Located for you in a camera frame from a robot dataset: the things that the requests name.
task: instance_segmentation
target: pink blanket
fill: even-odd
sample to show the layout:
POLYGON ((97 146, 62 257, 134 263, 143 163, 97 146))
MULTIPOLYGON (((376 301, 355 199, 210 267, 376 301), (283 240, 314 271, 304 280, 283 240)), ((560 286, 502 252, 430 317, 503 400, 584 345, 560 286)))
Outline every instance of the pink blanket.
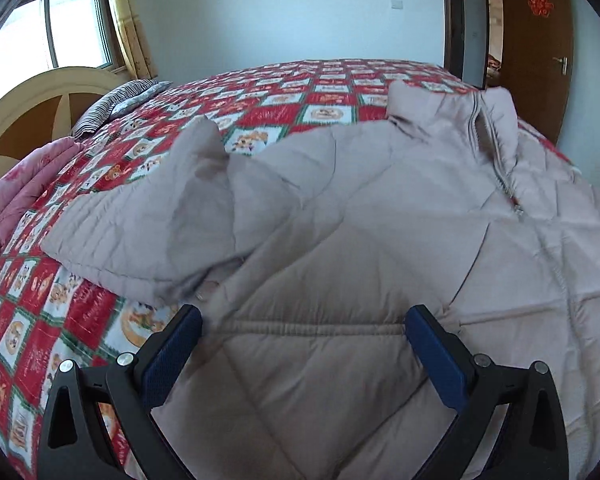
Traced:
POLYGON ((29 153, 0 179, 0 249, 25 211, 80 149, 72 137, 63 137, 29 153))

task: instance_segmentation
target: striped pillow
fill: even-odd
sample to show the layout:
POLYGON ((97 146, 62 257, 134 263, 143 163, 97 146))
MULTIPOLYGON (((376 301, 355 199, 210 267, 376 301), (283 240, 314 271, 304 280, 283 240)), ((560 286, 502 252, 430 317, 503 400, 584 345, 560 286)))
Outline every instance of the striped pillow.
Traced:
POLYGON ((140 95, 157 83, 157 81, 151 79, 138 79, 114 88, 111 92, 103 95, 94 102, 94 104, 82 114, 82 117, 78 119, 78 122, 75 123, 74 127, 71 129, 72 136, 74 136, 75 139, 86 139, 87 137, 91 137, 103 124, 107 123, 115 105, 126 101, 131 97, 140 95))

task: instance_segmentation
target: door handle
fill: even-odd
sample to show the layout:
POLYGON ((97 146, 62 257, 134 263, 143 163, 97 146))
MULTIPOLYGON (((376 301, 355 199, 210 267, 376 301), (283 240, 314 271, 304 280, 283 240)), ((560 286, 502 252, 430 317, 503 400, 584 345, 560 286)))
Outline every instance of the door handle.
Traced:
POLYGON ((564 57, 554 57, 554 61, 561 63, 562 65, 562 75, 567 75, 567 69, 569 67, 569 60, 566 56, 564 57))

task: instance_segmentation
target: bed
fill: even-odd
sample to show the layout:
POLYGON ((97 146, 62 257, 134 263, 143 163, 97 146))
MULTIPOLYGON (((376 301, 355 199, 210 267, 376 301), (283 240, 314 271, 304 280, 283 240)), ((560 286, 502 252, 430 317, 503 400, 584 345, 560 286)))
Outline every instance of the bed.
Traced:
MULTIPOLYGON (((52 378, 67 358, 79 365, 136 352, 179 305, 152 308, 99 288, 40 250, 40 240, 78 194, 133 182, 157 168, 190 121, 218 125, 228 152, 252 155, 324 124, 385 117, 393 80, 433 92, 475 91, 444 69, 400 60, 304 60, 225 73, 171 88, 111 121, 86 141, 21 219, 0 254, 0 448, 24 479, 36 477, 36 449, 52 378)), ((550 142, 528 124, 545 149, 550 142)), ((205 284, 211 289, 214 282, 205 284)), ((132 459, 112 409, 102 406, 118 459, 132 459)))

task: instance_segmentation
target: blue gripper pad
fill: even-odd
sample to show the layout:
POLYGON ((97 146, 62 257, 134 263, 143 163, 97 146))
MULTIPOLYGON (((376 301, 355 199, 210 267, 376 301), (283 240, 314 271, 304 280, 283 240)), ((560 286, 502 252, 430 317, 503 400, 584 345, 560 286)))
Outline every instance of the blue gripper pad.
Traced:
POLYGON ((405 334, 429 374, 440 400, 446 407, 460 412, 469 399, 467 380, 445 347, 443 337, 447 335, 446 332, 433 316, 431 319, 437 324, 440 336, 418 308, 411 307, 404 317, 405 334))
POLYGON ((140 398, 146 410, 161 406, 167 400, 201 334, 202 315, 198 309, 192 308, 142 374, 140 398))

